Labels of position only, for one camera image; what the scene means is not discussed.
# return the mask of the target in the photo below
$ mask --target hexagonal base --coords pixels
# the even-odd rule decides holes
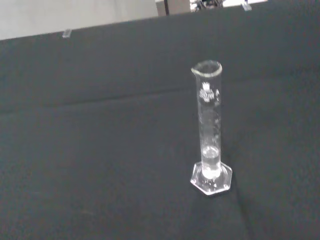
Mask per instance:
[[[232,169],[221,162],[221,174],[216,179],[207,179],[202,174],[202,164],[194,165],[190,182],[205,195],[213,195],[230,189]]]

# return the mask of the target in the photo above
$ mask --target black cloth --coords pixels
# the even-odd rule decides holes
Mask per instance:
[[[320,4],[266,2],[0,42],[1,240],[320,239]],[[230,191],[200,160],[221,62]]]

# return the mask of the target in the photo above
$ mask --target clear plastic clip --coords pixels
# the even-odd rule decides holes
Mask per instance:
[[[242,5],[242,7],[243,7],[243,9],[244,9],[245,11],[251,11],[251,10],[252,10],[252,8],[251,8],[251,6],[249,5],[248,1],[243,2],[241,5]]]
[[[63,37],[64,39],[70,38],[71,32],[72,32],[72,29],[66,29],[66,30],[64,30],[64,32],[63,32],[63,34],[62,34],[62,37]]]

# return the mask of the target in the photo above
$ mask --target liquid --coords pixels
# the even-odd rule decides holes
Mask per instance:
[[[202,174],[207,179],[215,179],[221,173],[220,151],[215,146],[207,145],[202,149]]]

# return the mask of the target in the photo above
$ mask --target table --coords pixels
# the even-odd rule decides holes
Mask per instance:
[[[319,239],[319,11],[271,1],[1,41],[1,239]],[[234,173],[214,197],[189,182],[205,59],[223,66]]]

